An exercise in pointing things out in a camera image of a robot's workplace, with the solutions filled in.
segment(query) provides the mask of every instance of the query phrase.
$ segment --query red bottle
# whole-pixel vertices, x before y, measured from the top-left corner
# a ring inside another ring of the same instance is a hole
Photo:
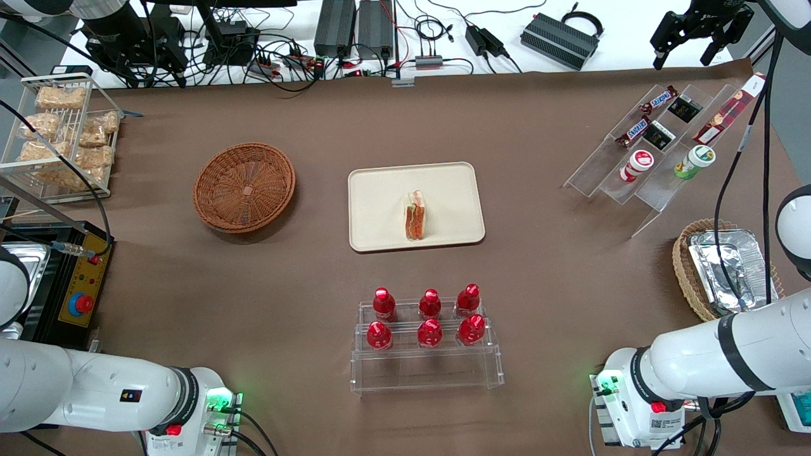
[[[433,288],[425,290],[425,295],[419,300],[419,316],[423,320],[429,318],[439,318],[442,303],[440,302],[440,294]]]
[[[484,337],[486,330],[484,317],[475,313],[461,322],[457,331],[457,340],[462,345],[473,345]]]
[[[383,287],[375,291],[375,299],[371,302],[375,309],[375,316],[380,321],[394,323],[397,321],[397,309],[394,303],[394,296]]]
[[[433,348],[442,340],[442,326],[439,321],[429,318],[417,329],[417,342],[422,348]]]
[[[384,323],[372,321],[366,332],[366,342],[375,350],[388,350],[394,345],[392,330]]]
[[[478,296],[478,285],[471,283],[459,293],[457,304],[453,307],[453,313],[460,318],[471,316],[476,313],[481,299]]]

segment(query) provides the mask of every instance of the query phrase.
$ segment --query wicker basket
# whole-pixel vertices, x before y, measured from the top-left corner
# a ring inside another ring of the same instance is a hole
[[[698,272],[693,266],[693,258],[687,248],[687,238],[699,231],[713,230],[714,219],[705,218],[687,225],[679,234],[679,238],[673,243],[673,269],[676,271],[676,278],[679,279],[679,286],[684,298],[704,321],[715,320],[721,316],[713,310],[704,292],[704,286],[698,277]],[[734,230],[738,225],[719,220],[719,230]],[[783,297],[783,285],[777,277],[774,265],[771,266],[771,280],[775,283],[777,295]]]
[[[266,144],[245,143],[218,153],[195,181],[195,211],[225,233],[258,230],[281,215],[296,185],[290,160]]]

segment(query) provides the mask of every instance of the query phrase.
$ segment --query empty wicker basket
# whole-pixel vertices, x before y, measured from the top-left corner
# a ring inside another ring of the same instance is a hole
[[[218,153],[203,167],[192,197],[206,225],[247,233],[279,217],[295,185],[293,165],[284,153],[266,144],[245,143]]]

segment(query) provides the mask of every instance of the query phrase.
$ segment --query brown paper tabletop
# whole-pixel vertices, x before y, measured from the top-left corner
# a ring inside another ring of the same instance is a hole
[[[245,410],[281,456],[490,456],[589,453],[588,374],[614,350],[699,323],[681,296],[671,245],[712,217],[746,119],[702,171],[634,239],[647,214],[587,200],[566,178],[653,84],[706,92],[742,84],[746,62],[707,69],[464,76],[391,88],[374,78],[316,84],[292,100],[269,85],[113,92],[127,118],[105,201],[118,240],[100,301],[106,353],[206,366],[245,393]],[[762,122],[727,193],[724,219],[760,235]],[[212,155],[271,144],[290,157],[296,194],[286,214],[250,239],[217,235],[195,215],[191,188]],[[348,242],[352,170],[468,161],[486,238],[466,247],[358,254]],[[800,185],[772,148],[772,214]],[[91,204],[76,218],[99,224]],[[807,286],[772,238],[787,294]],[[358,301],[377,286],[399,299],[482,287],[506,384],[431,392],[350,392]],[[718,456],[807,455],[811,436],[779,428],[774,401],[723,418]],[[259,438],[249,426],[243,431]],[[68,456],[140,454],[132,436],[37,431]],[[684,449],[691,454],[697,432]],[[708,428],[706,444],[711,437]],[[600,455],[650,454],[604,447]],[[240,447],[240,454],[250,450]],[[0,454],[44,454],[17,435]]]

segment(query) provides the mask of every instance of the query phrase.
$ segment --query yellow control panel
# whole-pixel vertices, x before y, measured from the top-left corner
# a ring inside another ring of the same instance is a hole
[[[88,233],[82,246],[94,252],[104,250],[106,242],[94,234]],[[101,288],[101,280],[107,269],[110,252],[93,259],[77,257],[73,268],[71,282],[59,309],[58,320],[70,325],[87,328],[90,317],[96,310],[96,301]]]

